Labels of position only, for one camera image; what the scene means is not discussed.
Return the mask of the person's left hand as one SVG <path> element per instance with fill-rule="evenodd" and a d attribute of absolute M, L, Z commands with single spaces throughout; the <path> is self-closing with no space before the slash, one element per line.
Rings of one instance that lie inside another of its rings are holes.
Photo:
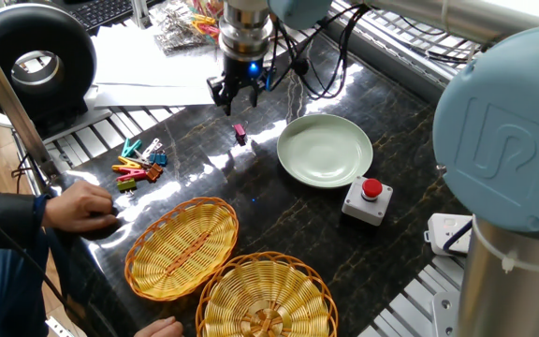
<path fill-rule="evenodd" d="M 117 224 L 112 209 L 106 189 L 79 181 L 47 201 L 41 225 L 73 233 L 98 230 Z"/>

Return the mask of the person's right hand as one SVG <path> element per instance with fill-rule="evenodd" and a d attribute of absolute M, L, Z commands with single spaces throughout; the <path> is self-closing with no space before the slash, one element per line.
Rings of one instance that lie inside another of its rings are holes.
<path fill-rule="evenodd" d="M 175 316 L 158 319 L 139 330 L 135 337 L 183 337 L 183 325 Z"/>

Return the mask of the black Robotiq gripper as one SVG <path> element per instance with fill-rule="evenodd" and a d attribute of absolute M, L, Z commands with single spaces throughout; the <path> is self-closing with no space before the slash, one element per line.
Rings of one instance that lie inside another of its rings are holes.
<path fill-rule="evenodd" d="M 214 105 L 221 108 L 226 116 L 230 116 L 232 102 L 230 95 L 236 95 L 242 88 L 252 87 L 249 101 L 251 106 L 256 108 L 259 96 L 267 89 L 269 70 L 268 66 L 264 66 L 262 58 L 242 61 L 226 57 L 223 76 L 207 78 Z"/>

